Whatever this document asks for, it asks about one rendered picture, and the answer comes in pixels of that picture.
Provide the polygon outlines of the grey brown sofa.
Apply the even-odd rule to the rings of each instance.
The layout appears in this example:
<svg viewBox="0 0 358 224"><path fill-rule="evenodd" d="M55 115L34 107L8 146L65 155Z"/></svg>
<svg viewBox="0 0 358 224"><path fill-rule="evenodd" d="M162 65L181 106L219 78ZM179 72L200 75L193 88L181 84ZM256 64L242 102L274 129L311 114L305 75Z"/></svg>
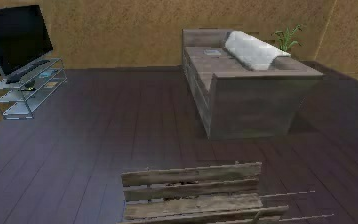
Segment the grey brown sofa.
<svg viewBox="0 0 358 224"><path fill-rule="evenodd" d="M210 139L286 135L303 100L324 74L291 57L253 70L225 48L232 29L184 29L182 66ZM204 54L216 49L220 56Z"/></svg>

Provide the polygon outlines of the wooden slatted pallet table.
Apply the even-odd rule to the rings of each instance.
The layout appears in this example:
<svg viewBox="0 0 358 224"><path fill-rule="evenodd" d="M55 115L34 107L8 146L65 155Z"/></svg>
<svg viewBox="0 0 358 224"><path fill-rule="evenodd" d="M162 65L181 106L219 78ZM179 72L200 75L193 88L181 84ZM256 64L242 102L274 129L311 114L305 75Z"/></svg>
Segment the wooden slatted pallet table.
<svg viewBox="0 0 358 224"><path fill-rule="evenodd" d="M263 204L261 170L236 162L124 173L119 224L278 224L289 207Z"/></svg>

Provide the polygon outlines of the white pillow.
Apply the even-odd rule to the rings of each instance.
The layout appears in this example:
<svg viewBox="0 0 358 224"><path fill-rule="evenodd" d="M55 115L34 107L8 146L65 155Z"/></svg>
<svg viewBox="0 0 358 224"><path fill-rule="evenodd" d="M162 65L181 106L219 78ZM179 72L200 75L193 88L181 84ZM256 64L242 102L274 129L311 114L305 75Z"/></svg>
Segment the white pillow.
<svg viewBox="0 0 358 224"><path fill-rule="evenodd" d="M232 31L225 48L253 70L267 70L277 57L290 57L289 53L242 31Z"/></svg>

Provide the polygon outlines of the green house plant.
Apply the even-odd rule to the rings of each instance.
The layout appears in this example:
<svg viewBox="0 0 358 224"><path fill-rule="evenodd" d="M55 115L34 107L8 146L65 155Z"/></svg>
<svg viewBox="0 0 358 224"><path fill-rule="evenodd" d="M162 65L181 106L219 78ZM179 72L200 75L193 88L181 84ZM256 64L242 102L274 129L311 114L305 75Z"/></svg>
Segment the green house plant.
<svg viewBox="0 0 358 224"><path fill-rule="evenodd" d="M277 36L277 40L279 42L279 49L285 52L288 52L294 45L301 45L301 43L297 40L293 39L293 35L297 31L302 30L302 25L297 24L292 30L286 28L284 31L277 30L274 34Z"/></svg>

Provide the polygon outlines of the glass television stand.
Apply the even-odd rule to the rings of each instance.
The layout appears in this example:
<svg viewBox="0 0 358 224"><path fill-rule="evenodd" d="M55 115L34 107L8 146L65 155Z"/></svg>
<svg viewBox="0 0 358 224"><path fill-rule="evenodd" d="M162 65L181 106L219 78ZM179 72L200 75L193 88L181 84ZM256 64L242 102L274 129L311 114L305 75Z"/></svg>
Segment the glass television stand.
<svg viewBox="0 0 358 224"><path fill-rule="evenodd" d="M46 78L39 78L44 71L55 72ZM46 59L45 63L35 66L30 63L21 71L24 75L16 83L7 84L7 78L0 80L0 113L5 120L33 119L34 112L46 101L63 83L67 75L61 58ZM29 90L25 84L35 80L34 88ZM58 82L53 88L44 88L49 82Z"/></svg>

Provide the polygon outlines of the black television set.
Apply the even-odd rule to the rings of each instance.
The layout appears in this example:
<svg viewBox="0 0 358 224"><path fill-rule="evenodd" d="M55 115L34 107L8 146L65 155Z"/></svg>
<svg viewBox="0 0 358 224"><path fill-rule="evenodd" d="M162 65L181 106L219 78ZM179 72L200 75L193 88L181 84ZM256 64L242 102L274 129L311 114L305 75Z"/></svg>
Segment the black television set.
<svg viewBox="0 0 358 224"><path fill-rule="evenodd" d="M18 82L26 66L53 50L39 5L0 8L0 75Z"/></svg>

